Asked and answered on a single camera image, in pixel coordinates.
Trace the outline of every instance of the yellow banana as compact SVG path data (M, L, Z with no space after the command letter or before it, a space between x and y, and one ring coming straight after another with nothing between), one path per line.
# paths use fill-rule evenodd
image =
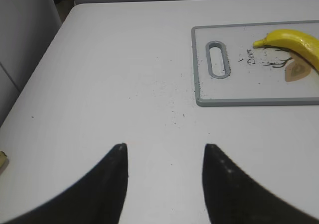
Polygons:
M259 41L254 47L276 46L288 48L306 59L319 71L319 40L302 31L292 29L274 30Z
M0 168L4 165L6 159L7 159L6 154L0 151Z

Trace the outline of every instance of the banana stem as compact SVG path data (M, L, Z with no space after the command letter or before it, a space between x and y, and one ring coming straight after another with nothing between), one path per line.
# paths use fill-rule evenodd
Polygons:
M262 47L266 45L266 39L255 41L253 47Z

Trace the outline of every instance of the yellow object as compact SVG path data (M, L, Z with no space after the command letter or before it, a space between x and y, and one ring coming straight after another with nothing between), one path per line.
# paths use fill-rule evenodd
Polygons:
M302 31L292 29L274 30L264 39L255 41L253 46L288 48L301 55L319 71L319 40Z
M6 159L7 159L6 154L0 151L0 168L4 165Z

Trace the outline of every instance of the cutting board handle hole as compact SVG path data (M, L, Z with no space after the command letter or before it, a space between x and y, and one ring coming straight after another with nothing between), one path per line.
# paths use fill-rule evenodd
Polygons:
M220 41L206 45L208 72L213 78L223 79L230 75L226 46Z

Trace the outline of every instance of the white tabletop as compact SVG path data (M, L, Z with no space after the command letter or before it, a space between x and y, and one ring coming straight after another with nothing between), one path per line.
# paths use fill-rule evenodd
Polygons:
M48 201L113 145L129 149L120 224L208 224L201 171L216 143L285 201L319 218L319 107L201 108L191 28L319 19L319 0L76 6L0 129L0 222Z

